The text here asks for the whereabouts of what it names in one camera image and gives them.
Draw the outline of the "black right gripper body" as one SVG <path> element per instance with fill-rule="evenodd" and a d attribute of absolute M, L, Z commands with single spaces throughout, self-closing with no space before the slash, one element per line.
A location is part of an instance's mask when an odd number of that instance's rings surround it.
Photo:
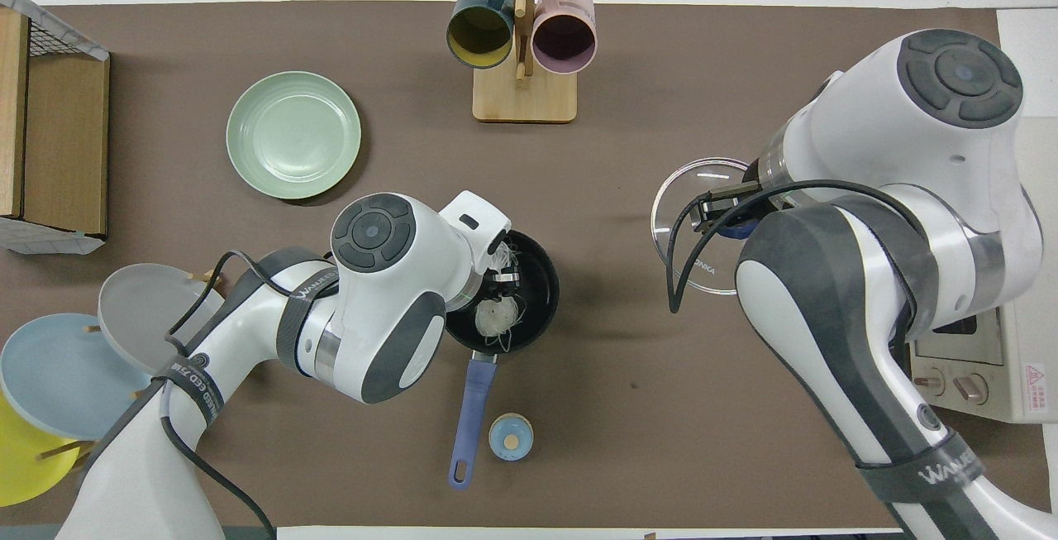
<path fill-rule="evenodd" d="M 712 208 L 717 212 L 717 220 L 731 211 L 731 209 L 744 203 L 748 198 L 762 192 L 762 186 L 756 181 L 748 181 L 741 184 L 722 186 L 709 190 L 703 196 L 711 196 Z M 753 232 L 760 222 L 760 217 L 755 211 L 748 211 L 745 215 L 733 218 L 728 224 L 719 228 L 718 232 Z"/>

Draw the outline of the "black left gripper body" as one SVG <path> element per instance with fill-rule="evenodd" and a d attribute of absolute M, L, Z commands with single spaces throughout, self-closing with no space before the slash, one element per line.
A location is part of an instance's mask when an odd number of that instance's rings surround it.
<path fill-rule="evenodd" d="M 486 268 L 488 271 L 503 273 L 517 268 L 517 253 L 511 249 L 508 231 L 500 231 L 488 244 L 486 250 Z"/>

